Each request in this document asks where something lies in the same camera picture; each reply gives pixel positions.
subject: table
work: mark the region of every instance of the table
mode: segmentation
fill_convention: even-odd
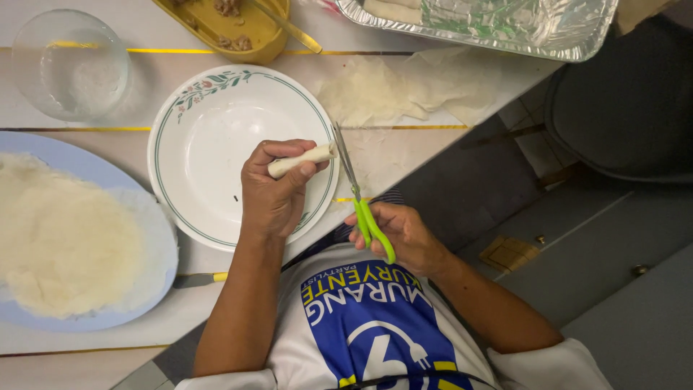
[[[324,55],[309,54],[290,38],[286,51],[270,67],[315,91],[316,85],[335,75],[351,56],[382,56],[397,66],[413,51],[449,44],[404,34],[379,31],[353,24],[345,18],[292,0],[291,20],[313,36]],[[32,16],[54,8],[75,8],[102,19],[132,49],[133,89],[116,113],[93,123],[67,123],[36,111],[13,85],[9,72],[12,39]],[[215,53],[181,53],[208,49],[150,0],[0,0],[0,128],[36,131],[82,147],[124,169],[150,189],[146,167],[149,126],[161,102],[178,85],[206,69],[229,63]],[[559,62],[498,53],[502,82],[495,103],[483,115],[490,117],[508,102],[546,78]],[[354,145],[351,159],[368,172],[358,171],[362,195],[375,196],[395,185],[425,164],[475,124],[462,124],[445,111],[432,113],[429,120],[403,117],[383,128],[344,132]],[[343,173],[336,198],[350,197]],[[348,203],[331,203],[318,224],[287,248],[291,258],[333,229],[351,212]],[[232,255],[207,248],[185,234],[178,234],[179,273],[226,271]],[[0,323],[0,356],[52,353],[56,351],[165,346],[204,321],[220,292],[221,284],[172,290],[156,308],[124,325],[81,334],[56,334]]]

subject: yellow bowl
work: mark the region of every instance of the yellow bowl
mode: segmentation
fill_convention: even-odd
[[[178,23],[185,26],[212,49],[235,63],[266,65],[286,46],[288,34],[264,12],[242,1],[240,17],[225,17],[214,9],[214,0],[188,0],[174,6],[170,0],[152,0]],[[258,0],[280,15],[289,18],[289,0]],[[234,39],[241,34],[250,38],[253,49],[232,51],[218,46],[219,35]]]

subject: scissors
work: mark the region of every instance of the scissors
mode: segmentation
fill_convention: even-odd
[[[394,248],[392,244],[387,239],[385,234],[380,231],[376,220],[373,218],[370,207],[368,207],[368,202],[361,199],[361,187],[358,186],[356,182],[356,176],[353,173],[353,168],[351,167],[351,160],[349,159],[349,153],[347,153],[347,146],[344,145],[344,138],[342,137],[342,130],[340,125],[335,123],[332,126],[332,131],[335,133],[335,139],[337,142],[337,150],[340,152],[340,159],[342,161],[342,166],[346,171],[346,176],[349,178],[351,183],[351,192],[353,192],[353,208],[356,211],[356,219],[358,220],[358,230],[361,230],[363,238],[366,240],[366,248],[371,247],[371,234],[380,241],[385,248],[387,253],[387,263],[393,264],[395,260]]]

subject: glass bowl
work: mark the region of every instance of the glass bowl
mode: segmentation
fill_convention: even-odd
[[[101,20],[77,10],[51,10],[19,30],[12,77],[37,110],[62,121],[89,121],[123,100],[130,58]]]

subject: blue plate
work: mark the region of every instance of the blue plate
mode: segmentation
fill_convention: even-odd
[[[34,134],[0,131],[0,152],[30,153],[53,168],[71,172],[83,180],[96,183],[103,189],[121,188],[145,191],[137,181],[110,162],[77,146],[56,139]],[[170,261],[172,265],[166,270],[164,288],[150,301],[135,310],[129,312],[104,310],[90,315],[73,316],[60,320],[34,316],[11,300],[0,302],[0,321],[51,332],[89,332],[131,321],[159,303],[173,284],[178,261],[173,229],[170,233],[170,243],[166,242],[166,248],[170,248],[168,256],[175,257],[175,261]]]

